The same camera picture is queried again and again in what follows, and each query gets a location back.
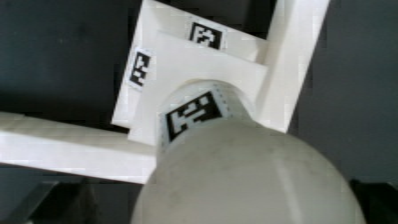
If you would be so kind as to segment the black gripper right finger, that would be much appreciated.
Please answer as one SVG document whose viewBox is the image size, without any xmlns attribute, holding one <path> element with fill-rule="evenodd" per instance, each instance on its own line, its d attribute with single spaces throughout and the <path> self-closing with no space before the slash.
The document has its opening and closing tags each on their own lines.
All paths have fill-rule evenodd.
<svg viewBox="0 0 398 224">
<path fill-rule="evenodd" d="M 389 182 L 350 181 L 366 224 L 398 224 L 398 186 Z"/>
</svg>

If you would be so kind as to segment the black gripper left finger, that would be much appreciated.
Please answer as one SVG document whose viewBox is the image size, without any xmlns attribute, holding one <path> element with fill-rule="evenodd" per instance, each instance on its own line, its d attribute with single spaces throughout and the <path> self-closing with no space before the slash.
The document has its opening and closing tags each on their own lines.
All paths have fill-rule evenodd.
<svg viewBox="0 0 398 224">
<path fill-rule="evenodd" d="M 0 224 L 99 224 L 88 179 L 40 182 Z"/>
</svg>

